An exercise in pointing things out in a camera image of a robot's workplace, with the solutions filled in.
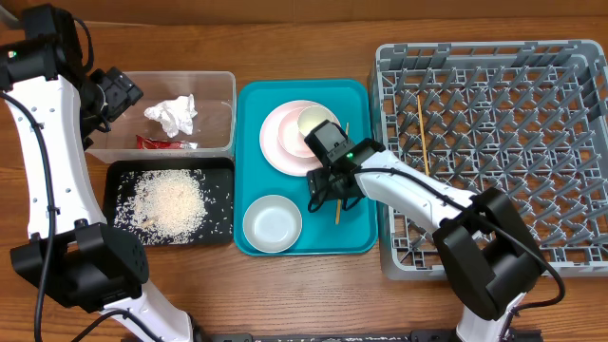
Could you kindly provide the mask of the white paper cup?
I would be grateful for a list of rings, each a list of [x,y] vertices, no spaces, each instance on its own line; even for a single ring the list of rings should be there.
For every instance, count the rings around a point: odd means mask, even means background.
[[[298,131],[303,137],[306,137],[314,128],[325,121],[334,121],[334,115],[328,108],[322,105],[305,107],[297,118]]]

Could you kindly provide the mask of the red snack wrapper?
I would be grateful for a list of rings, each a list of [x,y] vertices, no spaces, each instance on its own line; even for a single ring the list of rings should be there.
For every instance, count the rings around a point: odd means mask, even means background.
[[[185,142],[185,141],[161,141],[150,139],[146,137],[142,137],[140,135],[136,136],[137,147],[139,149],[196,149],[198,144],[196,142]]]

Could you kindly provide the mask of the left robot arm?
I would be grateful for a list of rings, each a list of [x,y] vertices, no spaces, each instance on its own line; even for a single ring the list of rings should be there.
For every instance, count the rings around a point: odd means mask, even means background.
[[[44,4],[25,9],[22,41],[1,48],[1,97],[20,139],[29,193],[28,242],[14,271],[66,308],[117,320],[141,341],[202,341],[193,317],[150,281],[145,250],[108,224],[94,196],[85,152],[142,91],[117,68],[97,69],[82,47],[85,24]]]

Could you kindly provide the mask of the white tissue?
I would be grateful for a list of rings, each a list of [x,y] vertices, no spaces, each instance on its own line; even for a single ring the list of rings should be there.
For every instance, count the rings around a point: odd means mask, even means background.
[[[179,133],[193,134],[193,119],[198,115],[198,111],[195,108],[195,97],[190,94],[148,107],[143,115],[160,123],[168,138],[175,138]]]

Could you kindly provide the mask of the grey bowl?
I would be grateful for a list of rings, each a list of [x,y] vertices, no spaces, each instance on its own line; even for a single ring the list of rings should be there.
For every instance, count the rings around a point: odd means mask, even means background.
[[[287,251],[299,239],[303,220],[298,207],[280,195],[256,199],[246,210],[243,233],[249,244],[266,254]]]

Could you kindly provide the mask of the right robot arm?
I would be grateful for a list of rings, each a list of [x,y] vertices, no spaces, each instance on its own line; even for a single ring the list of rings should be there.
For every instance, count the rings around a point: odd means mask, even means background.
[[[501,341],[546,261],[518,209],[501,190],[476,195],[408,166],[373,139],[354,143],[336,123],[313,128],[305,144],[321,166],[307,175],[310,212],[327,200],[350,210],[384,203],[432,235],[453,292],[463,302],[457,341]]]

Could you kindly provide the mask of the wooden chopstick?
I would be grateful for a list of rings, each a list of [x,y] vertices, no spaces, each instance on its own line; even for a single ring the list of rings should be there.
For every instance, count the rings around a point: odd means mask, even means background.
[[[417,100],[417,113],[418,113],[419,130],[420,130],[420,137],[421,137],[421,143],[422,143],[425,174],[426,174],[426,176],[429,177],[430,172],[429,172],[428,152],[427,152],[427,144],[426,144],[426,130],[424,127],[424,115],[423,115],[423,110],[422,110],[422,101],[421,101],[420,93],[417,94],[416,100]]]
[[[346,126],[345,126],[345,132],[347,135],[349,135],[350,133],[350,123],[346,122]],[[342,211],[342,199],[339,199],[336,203],[336,211],[335,211],[335,220],[334,223],[335,225],[338,225],[340,223],[341,220],[341,211]]]

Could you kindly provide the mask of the small pink plate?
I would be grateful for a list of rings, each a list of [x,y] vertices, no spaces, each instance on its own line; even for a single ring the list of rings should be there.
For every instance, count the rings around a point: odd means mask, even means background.
[[[302,159],[312,158],[314,152],[304,142],[303,135],[299,132],[297,120],[302,108],[290,111],[279,123],[278,140],[280,145],[289,154]]]

